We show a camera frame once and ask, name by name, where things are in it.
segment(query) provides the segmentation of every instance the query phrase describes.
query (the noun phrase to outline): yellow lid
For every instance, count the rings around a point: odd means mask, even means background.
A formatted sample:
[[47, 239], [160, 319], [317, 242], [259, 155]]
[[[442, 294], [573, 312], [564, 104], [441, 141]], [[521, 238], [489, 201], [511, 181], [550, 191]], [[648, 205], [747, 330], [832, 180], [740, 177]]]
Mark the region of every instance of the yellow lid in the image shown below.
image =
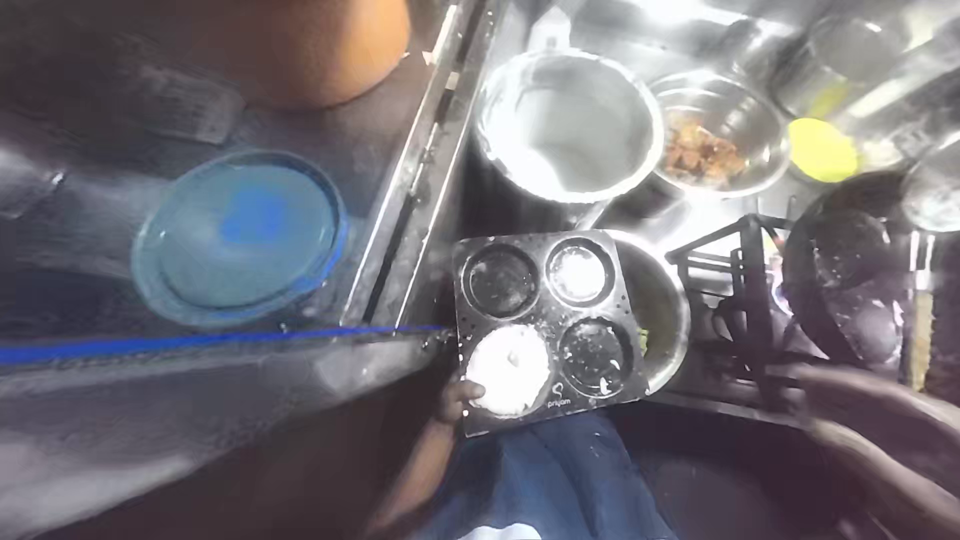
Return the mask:
[[787, 126], [790, 158], [806, 176], [820, 182], [840, 182], [856, 174], [853, 141], [823, 120], [798, 118]]

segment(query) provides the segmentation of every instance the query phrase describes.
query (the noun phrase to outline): metal pot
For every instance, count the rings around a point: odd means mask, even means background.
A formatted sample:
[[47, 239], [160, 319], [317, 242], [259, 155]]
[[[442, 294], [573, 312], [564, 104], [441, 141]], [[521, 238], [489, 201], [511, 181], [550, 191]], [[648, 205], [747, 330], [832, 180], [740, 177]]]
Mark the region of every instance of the metal pot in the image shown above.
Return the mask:
[[630, 308], [646, 329], [643, 357], [650, 392], [663, 388], [680, 369], [690, 339], [690, 305], [674, 267], [646, 241], [607, 230], [616, 242]]
[[827, 17], [772, 82], [774, 98], [798, 117], [825, 118], [861, 97], [890, 71], [907, 39], [859, 18]]
[[732, 199], [753, 195], [783, 176], [790, 163], [786, 123], [772, 103], [741, 83], [713, 71], [670, 75], [650, 85], [667, 128], [674, 115], [694, 116], [716, 136], [736, 145], [747, 168], [731, 178], [729, 189], [698, 186], [673, 178], [658, 166], [656, 174], [684, 194]]
[[572, 49], [524, 53], [494, 70], [474, 128], [510, 183], [557, 203], [622, 195], [663, 152], [650, 90], [622, 65]]

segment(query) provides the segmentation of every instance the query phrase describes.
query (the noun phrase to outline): blue plastic lid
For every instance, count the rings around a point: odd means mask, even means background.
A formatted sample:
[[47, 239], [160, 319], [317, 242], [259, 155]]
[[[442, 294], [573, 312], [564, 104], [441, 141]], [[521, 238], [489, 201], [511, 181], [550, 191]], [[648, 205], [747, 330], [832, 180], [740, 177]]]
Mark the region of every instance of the blue plastic lid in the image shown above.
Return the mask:
[[320, 285], [346, 237], [336, 188], [306, 161], [249, 152], [181, 177], [133, 250], [147, 304], [183, 324], [240, 324]]

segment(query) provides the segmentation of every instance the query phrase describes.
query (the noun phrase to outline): hand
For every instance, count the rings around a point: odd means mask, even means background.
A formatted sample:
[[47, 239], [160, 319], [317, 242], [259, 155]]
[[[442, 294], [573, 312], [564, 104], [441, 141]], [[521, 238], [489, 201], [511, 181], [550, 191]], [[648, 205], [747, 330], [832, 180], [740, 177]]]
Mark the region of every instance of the hand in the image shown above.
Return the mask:
[[960, 538], [960, 409], [868, 372], [793, 366], [810, 434], [868, 490], [900, 539]]
[[464, 402], [480, 399], [486, 392], [482, 385], [470, 380], [457, 380], [454, 375], [441, 394], [436, 419], [442, 424], [453, 426], [464, 417]]

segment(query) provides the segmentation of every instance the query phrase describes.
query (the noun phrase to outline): metal rod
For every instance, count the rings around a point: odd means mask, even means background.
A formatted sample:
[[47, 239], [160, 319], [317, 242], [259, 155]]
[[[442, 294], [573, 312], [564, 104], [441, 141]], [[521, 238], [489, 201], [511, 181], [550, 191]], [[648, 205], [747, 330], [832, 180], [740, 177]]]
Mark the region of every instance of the metal rod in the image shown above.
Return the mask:
[[720, 229], [719, 231], [710, 233], [700, 238], [699, 240], [694, 240], [683, 247], [677, 248], [667, 253], [666, 259], [676, 264], [677, 259], [685, 256], [687, 252], [691, 252], [699, 247], [706, 246], [707, 244], [712, 244], [713, 242], [719, 240], [720, 238], [724, 238], [724, 237], [730, 236], [733, 233], [739, 232], [740, 228], [743, 226], [744, 219], [745, 217], [741, 217], [740, 219], [736, 220], [733, 223], [730, 223], [730, 225], [728, 225], [727, 227], [724, 227], [723, 229]]

